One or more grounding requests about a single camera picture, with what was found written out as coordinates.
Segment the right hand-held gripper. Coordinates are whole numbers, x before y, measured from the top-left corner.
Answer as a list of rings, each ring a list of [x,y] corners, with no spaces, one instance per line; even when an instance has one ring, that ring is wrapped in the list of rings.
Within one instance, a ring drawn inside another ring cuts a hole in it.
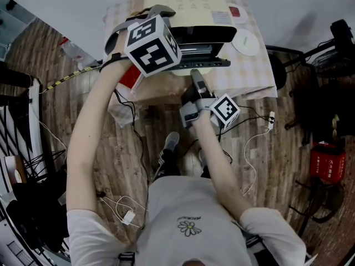
[[[240,108],[227,94],[215,96],[198,69],[192,69],[190,76],[193,84],[181,96],[180,116],[183,127],[190,128],[201,111],[209,110],[211,122],[225,131],[239,116]]]

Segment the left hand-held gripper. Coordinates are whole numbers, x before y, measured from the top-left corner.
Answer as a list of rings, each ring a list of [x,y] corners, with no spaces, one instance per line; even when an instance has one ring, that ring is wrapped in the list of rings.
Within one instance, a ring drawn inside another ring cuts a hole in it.
[[[169,18],[175,14],[170,7],[156,4],[127,18],[113,29],[106,42],[105,53],[113,52],[119,34],[126,30],[124,53],[113,54],[113,61],[129,59],[145,77],[171,69],[181,62],[182,57],[169,29]]]

